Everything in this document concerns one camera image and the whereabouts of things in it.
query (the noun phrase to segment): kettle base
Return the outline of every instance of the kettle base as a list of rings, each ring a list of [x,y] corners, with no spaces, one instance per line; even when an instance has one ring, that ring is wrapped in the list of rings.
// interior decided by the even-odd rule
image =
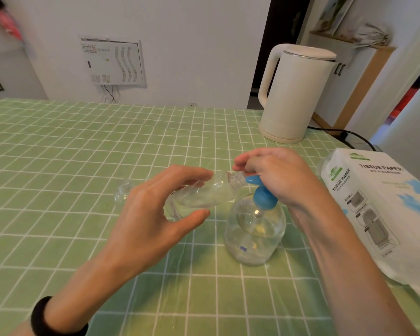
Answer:
[[[303,136],[297,139],[283,139],[283,138],[279,138],[278,136],[270,135],[269,133],[263,131],[261,127],[259,127],[258,130],[265,138],[268,138],[269,140],[272,140],[272,141],[281,142],[283,144],[296,144],[298,142],[301,142],[303,139]]]

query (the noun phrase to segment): white kettle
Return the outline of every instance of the white kettle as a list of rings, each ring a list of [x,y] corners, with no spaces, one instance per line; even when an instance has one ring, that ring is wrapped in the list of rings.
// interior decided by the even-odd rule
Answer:
[[[272,49],[258,91],[264,107],[259,126],[262,135],[287,144],[303,139],[335,58],[335,53],[315,47],[281,44]]]

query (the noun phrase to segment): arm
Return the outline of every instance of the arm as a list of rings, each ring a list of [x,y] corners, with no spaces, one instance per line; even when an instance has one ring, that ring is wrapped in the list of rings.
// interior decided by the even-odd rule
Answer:
[[[76,333],[103,303],[127,281],[158,263],[183,236],[209,216],[197,210],[170,222],[163,206],[170,193],[196,180],[209,180],[212,171],[173,165],[134,188],[103,250],[82,265],[44,311],[46,324],[62,333]],[[34,336],[29,321],[10,336]]]
[[[257,173],[308,237],[340,335],[418,335],[341,208],[291,149],[263,148],[235,158]]]

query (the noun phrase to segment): green checkered tablecloth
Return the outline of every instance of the green checkered tablecloth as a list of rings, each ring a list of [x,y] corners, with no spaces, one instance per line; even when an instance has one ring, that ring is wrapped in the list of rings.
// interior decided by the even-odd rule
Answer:
[[[122,178],[140,184],[172,163],[230,170],[241,152],[279,145],[258,133],[260,117],[251,110],[0,101],[0,335],[103,247],[119,213],[113,194]],[[291,147],[314,169],[338,146],[308,130]],[[216,207],[165,259],[124,285],[91,320],[89,335],[334,334],[314,258],[291,220],[266,266],[241,266],[224,249],[229,206]],[[420,299],[389,285],[420,332]]]

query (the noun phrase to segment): blue bottle cap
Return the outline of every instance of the blue bottle cap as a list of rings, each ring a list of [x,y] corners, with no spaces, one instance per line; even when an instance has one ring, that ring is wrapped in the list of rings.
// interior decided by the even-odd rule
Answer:
[[[279,201],[267,188],[263,185],[260,177],[251,175],[246,177],[246,183],[259,185],[253,194],[253,202],[262,210],[272,210]]]

